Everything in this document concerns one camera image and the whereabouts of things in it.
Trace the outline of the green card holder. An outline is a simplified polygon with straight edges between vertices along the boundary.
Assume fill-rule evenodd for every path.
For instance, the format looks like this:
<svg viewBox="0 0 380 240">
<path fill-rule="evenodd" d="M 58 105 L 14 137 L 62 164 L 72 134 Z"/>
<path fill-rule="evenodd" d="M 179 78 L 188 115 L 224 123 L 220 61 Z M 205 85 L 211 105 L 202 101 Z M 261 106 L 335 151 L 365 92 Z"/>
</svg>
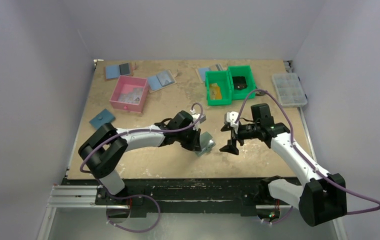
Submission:
<svg viewBox="0 0 380 240">
<path fill-rule="evenodd" d="M 194 151 L 198 157 L 206 153 L 209 153 L 212 150 L 212 148 L 216 145 L 213 136 L 207 131 L 203 132 L 200 135 L 199 141 L 200 141 L 201 150 Z"/>
</svg>

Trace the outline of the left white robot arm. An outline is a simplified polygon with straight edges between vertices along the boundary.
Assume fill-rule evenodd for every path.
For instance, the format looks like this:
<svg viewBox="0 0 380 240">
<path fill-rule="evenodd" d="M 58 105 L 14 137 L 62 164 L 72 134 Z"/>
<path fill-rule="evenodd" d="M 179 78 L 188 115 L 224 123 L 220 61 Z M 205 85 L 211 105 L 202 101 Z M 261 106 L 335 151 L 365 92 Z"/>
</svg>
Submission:
<svg viewBox="0 0 380 240">
<path fill-rule="evenodd" d="M 83 166 L 107 189 L 108 199 L 120 205 L 126 201 L 127 191 L 116 167 L 124 153 L 174 143 L 188 151 L 200 151 L 199 124 L 205 118 L 203 113 L 182 110 L 173 118 L 143 128 L 115 128 L 105 123 L 80 146 L 78 155 Z"/>
</svg>

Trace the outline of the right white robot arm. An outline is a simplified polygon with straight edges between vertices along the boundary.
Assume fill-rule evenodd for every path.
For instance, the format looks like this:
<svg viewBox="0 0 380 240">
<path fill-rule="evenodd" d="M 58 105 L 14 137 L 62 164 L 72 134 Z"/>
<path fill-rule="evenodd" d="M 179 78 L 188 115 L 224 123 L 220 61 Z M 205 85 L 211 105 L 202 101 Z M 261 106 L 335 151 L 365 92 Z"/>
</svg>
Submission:
<svg viewBox="0 0 380 240">
<path fill-rule="evenodd" d="M 284 160 L 300 183 L 295 185 L 279 176 L 271 177 L 263 181 L 258 191 L 260 200 L 270 204 L 277 199 L 290 204 L 311 227 L 345 216 L 348 213 L 345 179 L 338 173 L 330 174 L 299 149 L 291 130 L 274 121 L 268 104 L 252 105 L 251 115 L 248 124 L 240 122 L 238 112 L 224 115 L 221 131 L 230 132 L 230 139 L 220 151 L 238 155 L 237 144 L 258 139 Z"/>
</svg>

